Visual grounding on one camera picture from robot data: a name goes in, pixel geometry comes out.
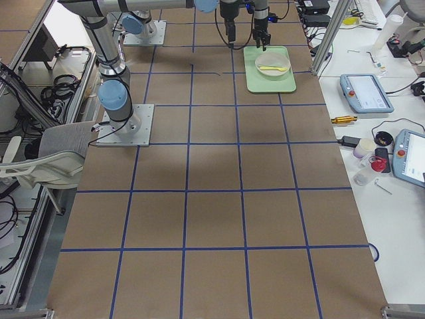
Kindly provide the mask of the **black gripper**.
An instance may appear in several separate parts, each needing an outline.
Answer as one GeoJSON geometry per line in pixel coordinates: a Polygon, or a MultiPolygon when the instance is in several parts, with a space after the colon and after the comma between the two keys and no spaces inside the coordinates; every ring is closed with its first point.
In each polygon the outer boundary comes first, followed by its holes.
{"type": "Polygon", "coordinates": [[[260,42],[262,42],[263,51],[266,50],[271,40],[271,34],[268,32],[269,22],[278,22],[278,16],[275,13],[271,13],[269,7],[266,7],[264,9],[255,9],[252,38],[256,42],[256,47],[260,47],[260,42]]]}
{"type": "Polygon", "coordinates": [[[220,1],[220,16],[224,19],[226,27],[226,35],[228,38],[228,46],[233,47],[236,40],[235,18],[239,15],[240,8],[245,5],[241,0],[220,1]]]}

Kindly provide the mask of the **robot arm grey silver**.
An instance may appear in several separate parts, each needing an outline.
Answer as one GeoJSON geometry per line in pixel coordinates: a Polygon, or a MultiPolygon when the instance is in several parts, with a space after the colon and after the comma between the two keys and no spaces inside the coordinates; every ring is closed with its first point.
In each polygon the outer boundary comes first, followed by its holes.
{"type": "MultiPolygon", "coordinates": [[[[230,49],[236,50],[235,18],[241,8],[246,8],[252,16],[249,39],[254,39],[258,48],[266,49],[270,44],[271,34],[268,32],[268,23],[276,23],[280,18],[270,12],[267,1],[193,1],[189,7],[194,7],[203,13],[214,12],[224,19],[225,34],[219,33],[223,43],[230,49]]],[[[147,11],[124,11],[122,13],[122,26],[127,33],[147,40],[157,33],[157,27],[152,20],[151,12],[147,11]]]]}
{"type": "Polygon", "coordinates": [[[196,8],[209,13],[220,7],[224,21],[230,25],[238,16],[245,1],[60,1],[63,7],[78,15],[96,51],[99,70],[104,81],[98,98],[109,117],[109,128],[99,131],[97,146],[147,146],[151,132],[151,119],[141,114],[153,110],[152,105],[134,104],[129,92],[130,72],[120,53],[107,14],[130,13],[151,9],[196,8]]]}

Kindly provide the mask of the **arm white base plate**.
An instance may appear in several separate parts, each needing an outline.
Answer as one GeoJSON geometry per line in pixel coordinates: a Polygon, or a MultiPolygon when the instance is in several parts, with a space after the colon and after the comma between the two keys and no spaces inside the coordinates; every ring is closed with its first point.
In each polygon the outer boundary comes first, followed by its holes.
{"type": "Polygon", "coordinates": [[[148,147],[153,122],[153,104],[134,104],[133,115],[123,128],[112,122],[100,126],[95,145],[98,147],[148,147]]]}
{"type": "Polygon", "coordinates": [[[166,21],[137,22],[126,17],[123,22],[125,29],[124,45],[146,47],[162,45],[165,40],[166,21]]]}

